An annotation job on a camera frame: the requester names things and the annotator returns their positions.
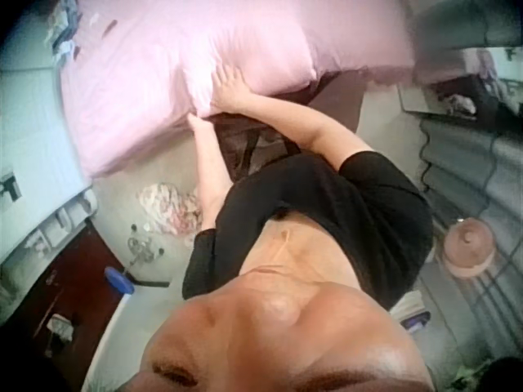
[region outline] pillow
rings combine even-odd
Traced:
[[[211,75],[219,64],[241,69],[251,89],[264,96],[298,91],[316,80],[301,26],[278,11],[236,10],[191,31],[181,49],[181,67],[198,116],[217,113],[211,106]]]

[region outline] bed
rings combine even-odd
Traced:
[[[76,47],[61,70],[69,131],[87,176],[119,169],[207,117],[211,72],[242,69],[260,94],[300,91],[359,70],[410,78],[413,54],[399,0],[83,0]]]

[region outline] eye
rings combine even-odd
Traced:
[[[181,386],[190,388],[198,385],[196,378],[183,367],[156,363],[153,365],[153,372]]]
[[[297,392],[327,392],[340,390],[351,385],[369,380],[369,375],[360,372],[337,372],[323,376],[312,377],[302,383]]]

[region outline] black t-shirt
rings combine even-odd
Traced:
[[[391,161],[375,152],[349,157],[336,172],[299,154],[234,184],[216,228],[196,236],[183,297],[238,276],[265,223],[285,211],[327,230],[352,263],[362,289],[390,309],[412,287],[432,245],[427,202]]]

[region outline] dark wooden door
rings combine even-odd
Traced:
[[[69,389],[80,390],[98,342],[122,298],[105,280],[106,266],[123,270],[89,224],[49,265],[2,329],[2,341],[7,339],[14,350],[12,358],[21,357],[24,362],[26,356],[27,362],[31,356],[39,366],[51,369],[47,370],[48,381],[65,381]],[[53,314],[74,325],[69,344],[62,344],[47,329]]]

